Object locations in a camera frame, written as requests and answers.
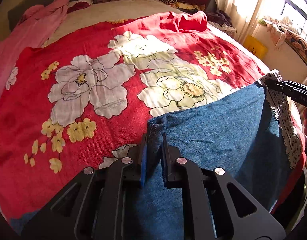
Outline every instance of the beige bed sheet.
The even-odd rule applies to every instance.
[[[72,33],[78,29],[88,27],[99,22],[105,22],[118,19],[137,19],[139,17],[150,16],[162,12],[183,13],[182,11],[172,8],[158,0],[120,0],[107,3],[93,4],[88,8],[74,11],[67,15],[64,22],[57,28],[55,33],[45,42],[43,47],[57,41],[63,36]],[[249,52],[241,44],[228,36],[226,33],[218,30],[212,25],[208,24],[208,28],[218,37],[230,42],[246,55],[251,57],[264,72],[270,72],[269,68],[255,55]],[[289,100],[290,111],[301,127],[300,115],[292,100]]]

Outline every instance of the yellow bag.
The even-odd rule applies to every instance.
[[[268,52],[266,46],[250,35],[247,36],[243,46],[259,59],[263,59]]]

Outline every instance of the white crochet lace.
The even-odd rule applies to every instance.
[[[287,96],[285,96],[282,92],[268,89],[265,84],[265,81],[268,79],[281,82],[282,77],[280,76],[279,71],[275,69],[262,76],[258,82],[262,86],[266,87],[266,100],[268,101],[276,120],[279,121],[279,127],[282,131],[282,137],[286,146],[286,154],[288,155],[290,168],[294,169],[302,154],[302,143],[299,135],[294,132]]]

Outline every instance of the sheer curtain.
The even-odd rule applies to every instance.
[[[255,30],[264,0],[216,0],[219,10],[225,11],[237,29],[235,40],[243,43]]]

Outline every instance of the silver bolt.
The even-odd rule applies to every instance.
[[[86,174],[86,175],[89,175],[89,174],[93,173],[93,168],[87,167],[83,170],[83,173]]]
[[[224,174],[224,169],[223,168],[216,168],[215,169],[215,173],[217,173],[218,175],[223,175]]]
[[[187,159],[185,159],[185,158],[178,158],[177,159],[177,162],[179,163],[179,164],[186,164],[187,163]]]
[[[132,162],[132,159],[129,158],[129,157],[124,157],[124,158],[121,159],[121,161],[124,164],[128,164],[128,163]]]

